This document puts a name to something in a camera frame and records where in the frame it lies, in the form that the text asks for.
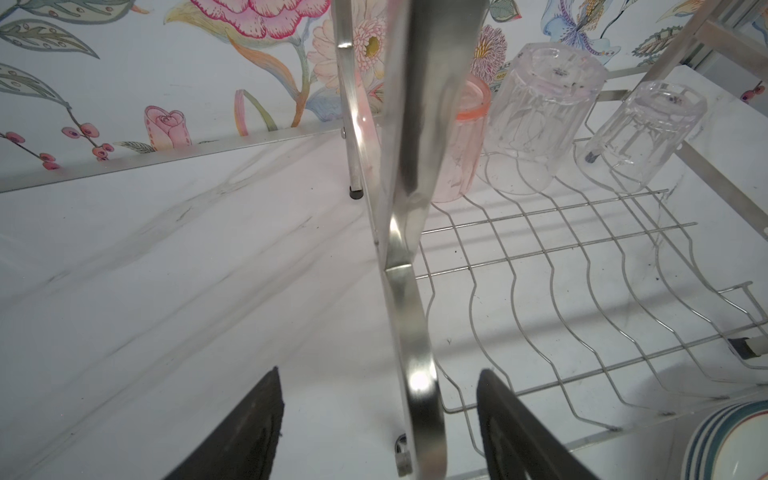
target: wire rack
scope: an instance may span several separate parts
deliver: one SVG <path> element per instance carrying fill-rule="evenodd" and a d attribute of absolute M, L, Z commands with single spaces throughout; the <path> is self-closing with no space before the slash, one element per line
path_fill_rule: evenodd
<path fill-rule="evenodd" d="M 514 197 L 482 171 L 468 196 L 432 205 L 415 266 L 449 447 L 465 423 L 483 455 L 483 368 L 571 451 L 768 386 L 768 362 L 727 342 L 766 335 L 752 282 L 704 276 L 698 224 L 667 207 L 672 189 L 618 196 L 571 164 L 544 193 Z"/>

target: upside-down glass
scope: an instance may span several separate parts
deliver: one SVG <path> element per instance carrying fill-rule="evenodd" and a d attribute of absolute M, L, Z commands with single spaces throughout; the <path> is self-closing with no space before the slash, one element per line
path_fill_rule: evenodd
<path fill-rule="evenodd" d="M 491 90 L 469 75 L 458 105 L 456 122 L 435 187 L 433 202 L 451 202 L 469 191 L 482 150 L 485 120 L 491 107 Z"/>
<path fill-rule="evenodd" d="M 488 113 L 488 182 L 510 194 L 544 190 L 607 77 L 587 51 L 559 43 L 524 46 Z"/>
<path fill-rule="evenodd" d="M 685 85 L 645 81 L 578 150 L 576 165 L 618 194 L 642 190 L 707 113 L 707 99 Z"/>

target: pink rose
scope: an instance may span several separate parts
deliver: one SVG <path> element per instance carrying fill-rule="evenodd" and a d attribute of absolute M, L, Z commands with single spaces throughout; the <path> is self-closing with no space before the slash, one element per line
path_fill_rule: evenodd
<path fill-rule="evenodd" d="M 303 17 L 320 17 L 331 0 L 192 0 L 208 18 L 252 38 L 290 37 Z"/>
<path fill-rule="evenodd" d="M 144 110 L 144 125 L 155 150 L 192 145 L 184 114 L 178 110 L 168 113 L 162 108 L 150 105 Z"/>

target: marble surface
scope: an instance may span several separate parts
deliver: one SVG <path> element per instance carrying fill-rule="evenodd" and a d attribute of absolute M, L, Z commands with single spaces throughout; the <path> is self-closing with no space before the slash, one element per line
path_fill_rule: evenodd
<path fill-rule="evenodd" d="M 686 68 L 670 79 L 710 101 L 712 114 L 691 144 L 768 210 L 768 169 L 758 154 L 768 147 L 768 119 Z M 598 105 L 593 124 L 616 105 Z M 562 177 L 592 200 L 607 196 L 572 165 Z M 272 478 L 395 478 L 393 443 L 404 431 L 395 360 L 365 205 L 349 199 L 346 180 L 346 152 L 334 132 L 0 194 L 0 478 L 162 478 L 275 365 L 286 413 Z M 687 231 L 717 288 L 752 280 L 756 297 L 768 297 L 765 241 L 717 195 L 676 158 L 652 187 L 669 189 L 665 203 L 680 222 L 698 222 Z M 578 200 L 560 187 L 548 193 L 560 205 Z M 540 196 L 500 201 L 482 181 L 468 197 L 492 216 L 552 206 Z M 653 203 L 644 205 L 657 222 L 670 222 Z M 465 200 L 441 208 L 456 223 L 482 218 Z M 616 234 L 649 227 L 621 205 L 600 212 Z M 582 209 L 568 210 L 568 219 L 581 241 L 605 237 Z M 574 242 L 558 214 L 533 221 L 546 246 Z M 444 213 L 430 213 L 428 228 L 449 224 Z M 462 229 L 465 250 L 451 231 L 425 236 L 431 271 L 498 258 L 501 248 L 486 227 Z M 499 222 L 498 232 L 510 254 L 538 249 L 523 219 Z M 670 237 L 687 249 L 680 234 Z M 656 316 L 686 339 L 710 335 L 711 327 L 668 301 L 669 291 L 654 280 L 648 238 L 621 242 L 632 283 Z M 608 314 L 648 352 L 674 345 L 626 306 L 618 251 L 588 249 L 593 272 L 610 273 L 591 277 Z M 551 257 L 554 276 L 544 256 L 516 260 L 515 301 L 523 327 L 560 373 L 597 362 L 559 323 L 550 288 L 565 320 L 599 346 L 606 363 L 636 356 L 595 319 L 582 252 Z M 695 308 L 721 326 L 746 321 L 689 270 L 681 274 L 686 267 L 672 250 L 662 248 L 660 258 L 672 287 Z M 416 268 L 425 272 L 423 259 Z M 475 273 L 474 293 L 467 272 L 436 277 L 430 310 L 436 355 L 465 400 L 474 399 L 479 370 L 491 366 L 468 322 L 470 297 L 479 338 L 516 389 L 554 378 L 506 311 L 507 264 Z M 427 305 L 429 280 L 419 286 Z M 745 303 L 739 292 L 729 298 Z M 697 355 L 716 376 L 748 382 L 762 375 L 734 365 L 720 343 Z M 715 391 L 684 355 L 654 365 L 675 388 Z M 683 403 L 660 392 L 647 368 L 622 369 L 614 379 L 628 402 L 657 409 Z M 441 382 L 446 403 L 457 405 L 458 391 Z M 620 405 L 604 378 L 576 382 L 569 394 L 585 416 L 622 425 L 643 417 Z M 576 420 L 558 389 L 524 400 L 563 442 L 600 431 Z M 676 478 L 682 452 L 675 452 L 695 427 L 686 422 L 578 457 L 602 478 Z M 446 424 L 449 474 L 481 468 L 464 416 L 447 415 Z"/>

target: striped plate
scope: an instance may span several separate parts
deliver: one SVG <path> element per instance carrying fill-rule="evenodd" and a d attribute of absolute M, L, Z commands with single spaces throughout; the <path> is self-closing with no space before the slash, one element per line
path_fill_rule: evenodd
<path fill-rule="evenodd" d="M 717 410 L 696 429 L 682 480 L 768 480 L 768 400 Z"/>

